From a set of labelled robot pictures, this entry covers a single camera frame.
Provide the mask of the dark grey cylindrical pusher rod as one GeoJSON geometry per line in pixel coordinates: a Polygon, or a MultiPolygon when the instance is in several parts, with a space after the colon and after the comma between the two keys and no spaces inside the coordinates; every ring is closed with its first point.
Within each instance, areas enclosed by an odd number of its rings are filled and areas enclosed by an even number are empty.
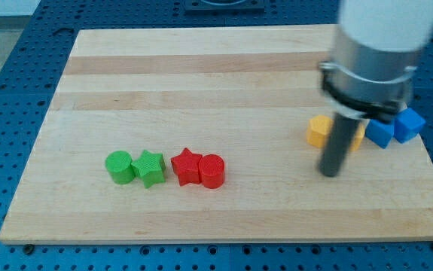
{"type": "Polygon", "coordinates": [[[352,119],[338,113],[334,115],[333,121],[318,163],[318,170],[326,177],[335,177],[340,173],[361,123],[359,119],[352,119]]]}

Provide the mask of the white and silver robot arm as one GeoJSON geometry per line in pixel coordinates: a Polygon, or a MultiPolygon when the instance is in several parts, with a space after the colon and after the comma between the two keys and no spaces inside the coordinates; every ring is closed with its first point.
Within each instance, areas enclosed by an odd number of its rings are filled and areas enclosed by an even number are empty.
{"type": "Polygon", "coordinates": [[[344,0],[334,43],[321,62],[322,91],[335,110],[319,171],[339,174],[363,119],[392,122],[433,33],[433,0],[344,0]]]}

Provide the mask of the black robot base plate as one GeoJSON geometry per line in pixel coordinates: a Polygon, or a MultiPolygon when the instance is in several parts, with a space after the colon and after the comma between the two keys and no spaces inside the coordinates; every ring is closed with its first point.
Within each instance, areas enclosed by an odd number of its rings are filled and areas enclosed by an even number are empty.
{"type": "Polygon", "coordinates": [[[203,14],[213,12],[264,11],[265,0],[184,0],[186,13],[203,14]]]}

